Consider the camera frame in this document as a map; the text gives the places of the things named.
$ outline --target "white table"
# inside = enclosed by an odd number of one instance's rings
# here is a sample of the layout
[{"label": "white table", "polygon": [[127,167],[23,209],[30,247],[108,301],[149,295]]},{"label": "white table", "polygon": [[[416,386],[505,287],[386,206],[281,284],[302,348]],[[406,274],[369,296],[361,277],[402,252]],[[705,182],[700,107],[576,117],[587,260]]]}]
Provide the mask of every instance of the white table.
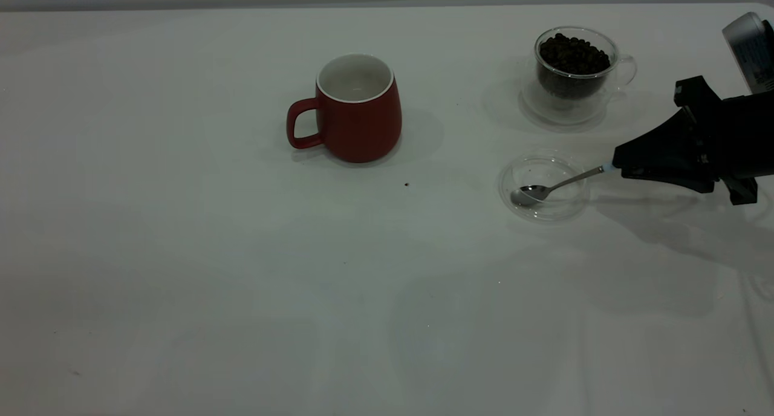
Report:
[{"label": "white table", "polygon": [[[732,207],[598,177],[574,221],[501,203],[536,147],[591,166],[747,94],[721,29],[763,5],[0,15],[0,413],[774,412],[774,178]],[[525,120],[521,57],[586,25],[639,61],[581,134]],[[284,121],[351,51],[395,69],[397,151],[294,151]],[[313,113],[299,135],[314,128]]]}]

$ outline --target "glass saucer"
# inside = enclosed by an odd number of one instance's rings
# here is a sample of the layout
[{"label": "glass saucer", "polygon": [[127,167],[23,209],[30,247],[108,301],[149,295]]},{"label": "glass saucer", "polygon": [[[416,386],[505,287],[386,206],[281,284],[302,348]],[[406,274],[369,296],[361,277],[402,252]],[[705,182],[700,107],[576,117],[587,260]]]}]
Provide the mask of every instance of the glass saucer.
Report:
[{"label": "glass saucer", "polygon": [[531,151],[517,157],[500,173],[500,198],[513,213],[530,221],[565,221],[580,214],[588,204],[588,185],[585,180],[556,189],[545,201],[533,206],[513,204],[511,192],[527,185],[551,187],[583,171],[580,163],[562,152],[553,149]]}]

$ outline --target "roasted coffee beans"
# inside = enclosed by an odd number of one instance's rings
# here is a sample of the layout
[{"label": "roasted coffee beans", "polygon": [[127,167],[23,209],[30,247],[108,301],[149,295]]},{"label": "roasted coffee beans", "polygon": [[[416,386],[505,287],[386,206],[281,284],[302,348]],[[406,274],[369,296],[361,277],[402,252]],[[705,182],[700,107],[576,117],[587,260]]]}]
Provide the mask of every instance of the roasted coffee beans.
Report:
[{"label": "roasted coffee beans", "polygon": [[606,75],[593,76],[610,67],[610,57],[591,42],[578,38],[567,38],[561,33],[540,44],[539,54],[551,67],[582,77],[567,77],[556,74],[541,63],[538,80],[546,91],[563,99],[583,99],[592,96],[605,83]]}]

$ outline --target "spoon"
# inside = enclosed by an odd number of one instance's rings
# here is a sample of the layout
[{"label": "spoon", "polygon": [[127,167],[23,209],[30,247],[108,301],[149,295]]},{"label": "spoon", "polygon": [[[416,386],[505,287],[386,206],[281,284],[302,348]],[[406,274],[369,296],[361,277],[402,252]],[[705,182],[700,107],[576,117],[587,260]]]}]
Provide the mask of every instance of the spoon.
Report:
[{"label": "spoon", "polygon": [[608,171],[616,170],[616,167],[612,163],[605,163],[604,165],[597,166],[593,170],[586,171],[583,174],[567,179],[566,181],[558,182],[558,184],[552,187],[545,187],[539,184],[531,184],[529,186],[520,187],[517,190],[511,191],[511,202],[517,206],[532,206],[540,201],[545,201],[548,195],[554,190],[560,187],[567,186],[577,181],[582,181],[586,177],[596,176],[597,174],[607,173]]}]

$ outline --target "mug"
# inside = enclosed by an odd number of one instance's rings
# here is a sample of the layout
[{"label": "mug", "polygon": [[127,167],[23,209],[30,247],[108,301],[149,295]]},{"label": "mug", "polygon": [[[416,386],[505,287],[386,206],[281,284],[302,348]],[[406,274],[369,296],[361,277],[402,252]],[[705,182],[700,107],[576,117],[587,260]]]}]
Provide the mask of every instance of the mug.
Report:
[{"label": "mug", "polygon": [[[290,145],[306,149],[324,144],[347,162],[370,162],[385,156],[398,143],[401,110],[395,74],[372,55],[351,53],[327,63],[317,75],[314,99],[295,102],[288,109]],[[314,135],[296,138],[299,114],[317,110]]]},{"label": "mug", "polygon": [[[610,67],[594,74],[570,74],[540,57],[540,46],[561,33],[567,38],[583,39],[608,55]],[[619,65],[628,70],[620,72]],[[584,27],[558,27],[538,37],[533,57],[522,75],[522,98],[538,116],[551,122],[572,125],[596,119],[605,112],[616,91],[621,91],[637,74],[637,63],[631,55],[619,52],[607,36]]]}]

